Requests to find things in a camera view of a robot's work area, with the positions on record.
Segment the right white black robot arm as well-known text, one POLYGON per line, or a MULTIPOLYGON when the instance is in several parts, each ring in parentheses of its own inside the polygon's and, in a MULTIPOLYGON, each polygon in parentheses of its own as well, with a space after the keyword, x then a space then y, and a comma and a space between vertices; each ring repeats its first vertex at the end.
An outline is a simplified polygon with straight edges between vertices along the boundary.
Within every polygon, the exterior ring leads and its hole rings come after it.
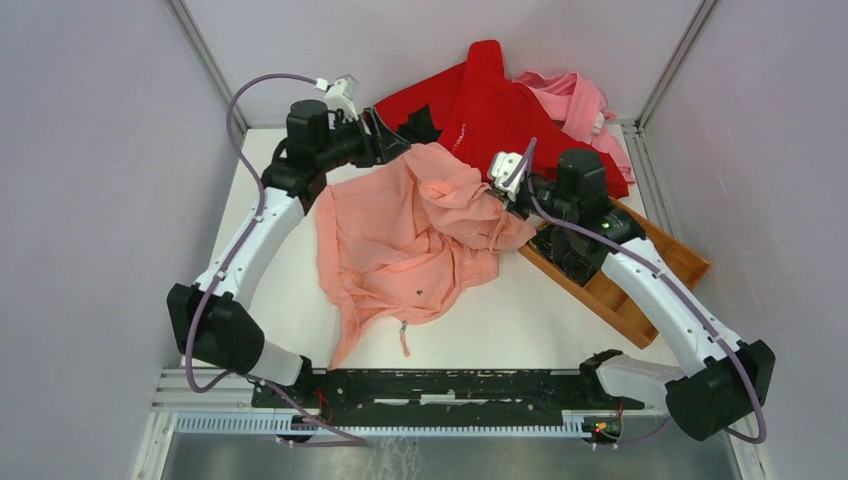
POLYGON ((644 228, 613 204, 597 153, 564 151, 555 179, 534 173, 535 146, 497 153, 488 177, 505 210, 535 214, 565 230, 568 249, 616 284, 664 337, 673 366, 608 350, 588 361, 580 400, 602 408, 615 397, 662 411, 689 437, 724 431, 749 444, 767 438, 763 406, 776 357, 762 340, 744 341, 673 273, 644 228))

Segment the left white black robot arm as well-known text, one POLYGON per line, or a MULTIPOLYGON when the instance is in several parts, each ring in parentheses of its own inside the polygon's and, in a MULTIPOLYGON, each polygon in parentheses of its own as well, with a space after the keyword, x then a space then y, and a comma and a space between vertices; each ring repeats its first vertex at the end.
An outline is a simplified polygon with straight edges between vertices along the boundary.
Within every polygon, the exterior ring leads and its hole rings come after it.
POLYGON ((310 360, 267 340, 249 306, 282 243, 326 187, 329 172, 345 165, 385 165, 410 147, 373 107, 352 119, 325 101, 294 103, 286 135, 260 174, 257 200, 233 238, 192 284, 175 284, 168 293, 172 329, 186 365, 200 360, 273 382, 288 405, 307 404, 315 391, 307 374, 310 360))

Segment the salmon orange jacket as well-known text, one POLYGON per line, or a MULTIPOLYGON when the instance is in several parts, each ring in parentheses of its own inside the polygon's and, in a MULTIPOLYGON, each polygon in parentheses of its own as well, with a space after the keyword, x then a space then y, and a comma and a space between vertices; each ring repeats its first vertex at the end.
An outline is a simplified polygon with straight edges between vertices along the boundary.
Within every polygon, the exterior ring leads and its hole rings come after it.
POLYGON ((337 368, 375 319, 429 323, 499 275, 499 255, 535 234, 481 172, 438 143, 415 144, 366 175, 330 185, 312 208, 319 284, 340 311, 337 368))

